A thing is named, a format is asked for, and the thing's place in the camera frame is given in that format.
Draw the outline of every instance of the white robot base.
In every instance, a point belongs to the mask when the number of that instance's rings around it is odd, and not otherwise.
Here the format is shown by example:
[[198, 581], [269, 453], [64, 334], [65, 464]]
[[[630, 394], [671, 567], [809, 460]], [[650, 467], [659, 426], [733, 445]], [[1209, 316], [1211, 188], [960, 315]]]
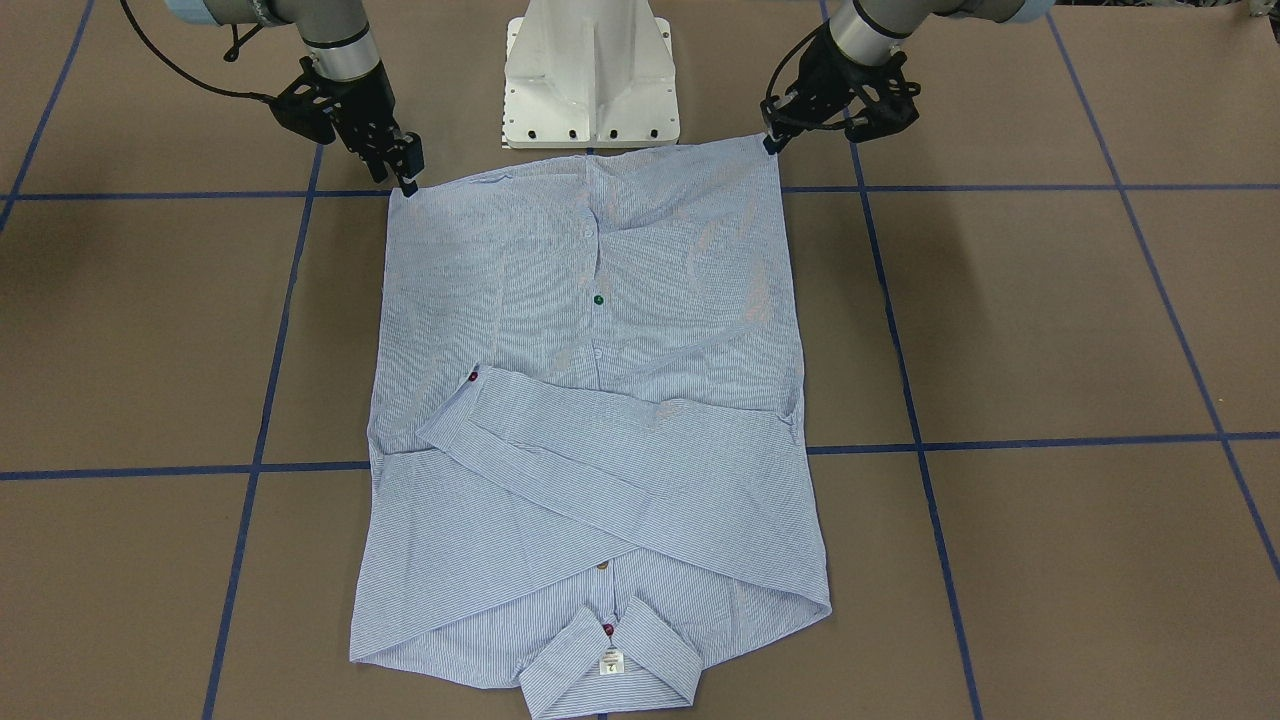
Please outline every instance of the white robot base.
[[504, 147], [680, 138], [671, 24], [648, 0], [531, 0], [507, 26], [506, 74]]

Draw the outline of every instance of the brown surface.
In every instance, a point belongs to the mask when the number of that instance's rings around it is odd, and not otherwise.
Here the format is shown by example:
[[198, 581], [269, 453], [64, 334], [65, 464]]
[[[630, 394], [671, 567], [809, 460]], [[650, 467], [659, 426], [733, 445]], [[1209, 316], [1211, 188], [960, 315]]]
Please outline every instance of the brown surface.
[[929, 457], [992, 720], [1263, 720], [1276, 577], [1215, 443]]
[[[136, 4], [201, 77], [274, 91], [297, 72], [289, 29], [227, 65], [225, 31]], [[399, 119], [428, 137], [429, 183], [540, 156], [497, 146], [502, 28], [524, 6], [370, 0]], [[82, 9], [0, 4], [0, 191]], [[819, 19], [809, 0], [654, 9], [673, 26], [686, 142], [756, 132], [768, 73]], [[1280, 51], [1242, 12], [1055, 10], [1125, 182], [1280, 182]], [[931, 20], [906, 50], [924, 117], [861, 149], [868, 183], [1111, 182], [1047, 24]], [[116, 3], [95, 4], [22, 192], [297, 197], [13, 206], [0, 234], [0, 716], [201, 715], [246, 475], [28, 471], [252, 461], [312, 156], [264, 108], [174, 77]], [[787, 186], [856, 182], [838, 135], [801, 137], [782, 172]], [[369, 184], [333, 147], [320, 187]], [[1130, 197], [1216, 411], [1228, 430], [1271, 433], [1233, 450], [1277, 539], [1276, 190]], [[268, 462], [366, 457], [385, 202], [312, 204]], [[925, 442], [1212, 432], [1119, 193], [876, 191], [870, 204]], [[810, 445], [910, 448], [859, 195], [783, 205]], [[928, 461], [986, 717], [1275, 716], [1280, 588], [1217, 442]], [[215, 717], [527, 717], [518, 692], [349, 665], [367, 471], [268, 470]], [[692, 711], [653, 717], [973, 717], [915, 454], [818, 456], [813, 471], [835, 616], [712, 669]]]

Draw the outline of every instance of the white mounting plate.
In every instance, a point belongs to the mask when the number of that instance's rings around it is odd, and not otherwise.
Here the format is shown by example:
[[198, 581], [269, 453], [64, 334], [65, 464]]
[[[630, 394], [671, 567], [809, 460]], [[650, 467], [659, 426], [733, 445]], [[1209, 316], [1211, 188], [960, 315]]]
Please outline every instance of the white mounting plate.
[[[507, 23], [508, 58], [524, 22], [516, 18]], [[654, 22], [671, 55], [671, 23], [664, 18]], [[632, 82], [595, 113], [585, 102], [559, 96], [544, 81], [508, 77], [503, 101], [502, 146], [508, 149], [657, 147], [680, 140], [675, 77]], [[593, 114], [598, 117], [596, 127]], [[571, 137], [570, 131], [577, 137]]]

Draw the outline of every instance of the shirt tag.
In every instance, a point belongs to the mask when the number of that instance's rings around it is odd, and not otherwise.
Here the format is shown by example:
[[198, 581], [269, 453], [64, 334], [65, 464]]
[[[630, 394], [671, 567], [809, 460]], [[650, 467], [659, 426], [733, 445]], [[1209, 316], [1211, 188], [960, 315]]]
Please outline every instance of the shirt tag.
[[600, 659], [600, 674], [602, 675], [621, 675], [626, 670], [622, 661], [622, 651], [611, 647], [604, 651], [604, 657]]

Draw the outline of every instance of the striped shirt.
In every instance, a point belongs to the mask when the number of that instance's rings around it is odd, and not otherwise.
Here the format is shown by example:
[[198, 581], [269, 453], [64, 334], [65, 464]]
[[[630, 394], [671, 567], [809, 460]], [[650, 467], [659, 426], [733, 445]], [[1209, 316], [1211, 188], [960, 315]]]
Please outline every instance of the striped shirt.
[[351, 659], [690, 706], [831, 612], [759, 137], [392, 195]]

